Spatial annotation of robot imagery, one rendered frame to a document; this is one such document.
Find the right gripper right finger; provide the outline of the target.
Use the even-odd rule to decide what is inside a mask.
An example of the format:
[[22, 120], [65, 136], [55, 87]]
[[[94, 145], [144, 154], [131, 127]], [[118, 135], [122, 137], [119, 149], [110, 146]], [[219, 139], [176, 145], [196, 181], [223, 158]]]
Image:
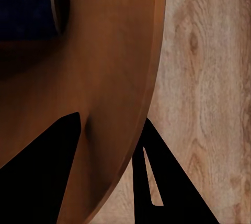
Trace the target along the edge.
[[[164, 206], [151, 201], [145, 147]], [[132, 157], [135, 224], [219, 224], [147, 118]]]

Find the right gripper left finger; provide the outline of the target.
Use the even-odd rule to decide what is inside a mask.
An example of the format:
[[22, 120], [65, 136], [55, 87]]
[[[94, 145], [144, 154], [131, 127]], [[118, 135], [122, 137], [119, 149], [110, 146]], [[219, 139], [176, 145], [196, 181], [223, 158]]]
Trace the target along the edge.
[[80, 135], [63, 116], [0, 169], [0, 224], [56, 224]]

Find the can of soda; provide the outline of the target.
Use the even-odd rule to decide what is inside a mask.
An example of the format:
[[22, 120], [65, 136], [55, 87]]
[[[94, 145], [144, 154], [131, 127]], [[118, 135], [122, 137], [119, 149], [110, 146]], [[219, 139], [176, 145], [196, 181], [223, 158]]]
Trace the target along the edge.
[[0, 41], [37, 41], [65, 33], [63, 0], [0, 0]]

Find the trash can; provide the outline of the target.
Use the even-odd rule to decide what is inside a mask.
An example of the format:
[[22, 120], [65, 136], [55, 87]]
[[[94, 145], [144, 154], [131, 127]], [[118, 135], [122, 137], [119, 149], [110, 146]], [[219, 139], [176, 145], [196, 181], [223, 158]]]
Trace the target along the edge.
[[126, 171], [151, 105], [166, 0], [63, 0], [65, 33], [0, 41], [0, 169], [63, 116], [81, 135], [56, 224], [89, 224]]

